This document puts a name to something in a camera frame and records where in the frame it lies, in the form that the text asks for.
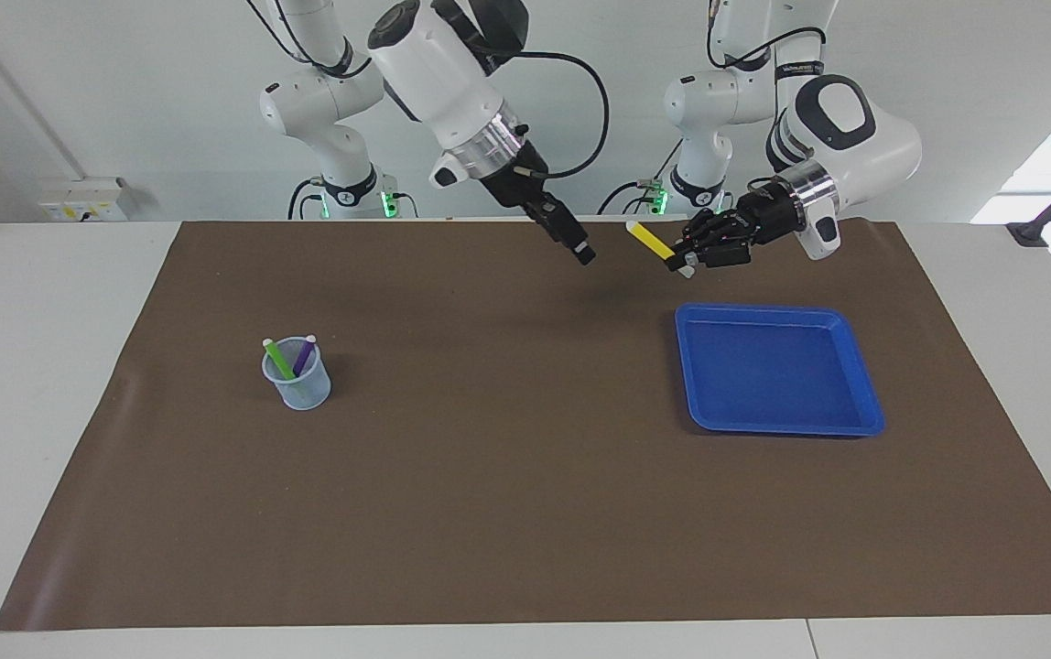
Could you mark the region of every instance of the green marker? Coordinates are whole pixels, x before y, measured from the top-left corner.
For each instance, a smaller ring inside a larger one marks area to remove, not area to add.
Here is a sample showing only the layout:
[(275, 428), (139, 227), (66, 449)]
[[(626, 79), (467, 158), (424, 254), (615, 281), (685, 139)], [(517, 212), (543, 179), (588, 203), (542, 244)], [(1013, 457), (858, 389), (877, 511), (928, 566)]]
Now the green marker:
[(290, 366), (290, 363), (286, 362), (286, 356), (282, 355), (282, 351), (277, 350), (277, 344), (272, 338), (266, 338), (261, 345), (266, 347), (266, 354), (277, 365), (277, 370), (282, 372), (283, 378), (298, 379), (298, 376), (294, 375), (294, 368)]

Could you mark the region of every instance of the yellow marker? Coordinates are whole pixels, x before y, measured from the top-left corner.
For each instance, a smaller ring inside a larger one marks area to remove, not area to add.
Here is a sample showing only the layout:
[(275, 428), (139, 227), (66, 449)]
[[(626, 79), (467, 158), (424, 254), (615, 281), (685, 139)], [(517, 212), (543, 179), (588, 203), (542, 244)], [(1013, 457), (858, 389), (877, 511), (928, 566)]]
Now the yellow marker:
[[(655, 251), (656, 255), (658, 255), (660, 260), (664, 260), (664, 262), (666, 262), (666, 260), (675, 258), (676, 252), (672, 250), (672, 247), (664, 245), (664, 242), (660, 241), (659, 238), (656, 238), (656, 234), (652, 233), (651, 230), (647, 230), (646, 226), (643, 226), (636, 221), (631, 221), (627, 223), (627, 232), (631, 233), (632, 236), (635, 236), (637, 241), (647, 246), (648, 250)], [(678, 272), (683, 274), (685, 280), (692, 280), (693, 275), (697, 273), (696, 268), (693, 268), (692, 266), (681, 267)]]

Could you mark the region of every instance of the black button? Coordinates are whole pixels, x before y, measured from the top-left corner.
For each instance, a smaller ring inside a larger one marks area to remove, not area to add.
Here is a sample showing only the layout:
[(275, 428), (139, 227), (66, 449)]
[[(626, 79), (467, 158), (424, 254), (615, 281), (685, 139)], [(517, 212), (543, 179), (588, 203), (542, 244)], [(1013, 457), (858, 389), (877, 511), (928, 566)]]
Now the black button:
[(456, 183), (456, 174), (453, 173), (449, 168), (438, 168), (437, 173), (433, 174), (437, 183), (441, 185), (442, 188), (449, 187), (451, 184)]
[(822, 220), (815, 225), (815, 228), (819, 230), (819, 238), (822, 238), (823, 243), (830, 243), (839, 238), (839, 228), (834, 226), (833, 217), (824, 217)]
[(394, 46), (404, 41), (412, 33), (412, 25), (415, 24), (415, 15), (420, 9), (420, 0), (404, 0), (396, 4), (387, 14), (379, 17), (375, 28), (371, 29), (371, 37), (367, 38), (367, 48), (384, 48), (384, 46)]

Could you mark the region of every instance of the marker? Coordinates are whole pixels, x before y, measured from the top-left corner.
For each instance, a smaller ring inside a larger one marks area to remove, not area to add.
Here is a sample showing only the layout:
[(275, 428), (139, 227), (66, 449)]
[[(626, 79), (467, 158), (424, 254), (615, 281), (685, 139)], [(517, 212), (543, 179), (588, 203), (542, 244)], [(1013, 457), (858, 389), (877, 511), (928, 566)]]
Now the marker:
[(269, 358), (273, 359), (273, 364), (277, 366), (277, 371), (282, 372), (283, 378), (298, 379), (298, 376), (294, 375), (294, 370), (290, 368), (290, 364), (286, 362), (286, 356), (282, 354), (282, 351), (277, 350), (277, 344), (272, 338), (266, 338), (261, 345), (265, 346), (266, 354), (269, 355)]
[[(632, 236), (637, 239), (637, 241), (643, 243), (648, 250), (655, 251), (656, 255), (658, 255), (660, 260), (668, 260), (675, 258), (676, 255), (676, 252), (673, 251), (667, 245), (664, 245), (664, 242), (660, 241), (659, 238), (656, 238), (655, 233), (647, 230), (646, 226), (643, 226), (636, 221), (627, 223), (627, 233), (631, 233)], [(692, 280), (693, 275), (697, 273), (697, 271), (689, 266), (681, 267), (679, 271), (680, 274), (684, 275), (685, 280)]]
[(313, 346), (317, 343), (317, 338), (313, 334), (307, 336), (307, 343), (302, 347), (302, 351), (298, 353), (298, 362), (294, 364), (294, 375), (302, 375), (305, 371), (305, 363), (309, 362), (309, 355), (313, 354)]

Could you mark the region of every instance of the light blue cup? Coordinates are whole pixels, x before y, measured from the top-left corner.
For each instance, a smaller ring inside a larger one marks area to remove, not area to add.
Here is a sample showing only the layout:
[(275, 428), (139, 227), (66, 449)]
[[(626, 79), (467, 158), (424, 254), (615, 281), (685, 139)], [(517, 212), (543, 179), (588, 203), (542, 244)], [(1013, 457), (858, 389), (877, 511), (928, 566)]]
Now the light blue cup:
[[(305, 336), (291, 336), (277, 342), (277, 350), (282, 351), (286, 362), (296, 365), (304, 345)], [(286, 379), (286, 376), (279, 371), (277, 365), (267, 354), (261, 359), (261, 371), (274, 387), (277, 387), (277, 393), (282, 393), (282, 399), (290, 409), (307, 412), (317, 408), (330, 397), (332, 386), (330, 375), (326, 372), (326, 364), (322, 363), (322, 349), (317, 346), (313, 347), (309, 362), (296, 379)]]

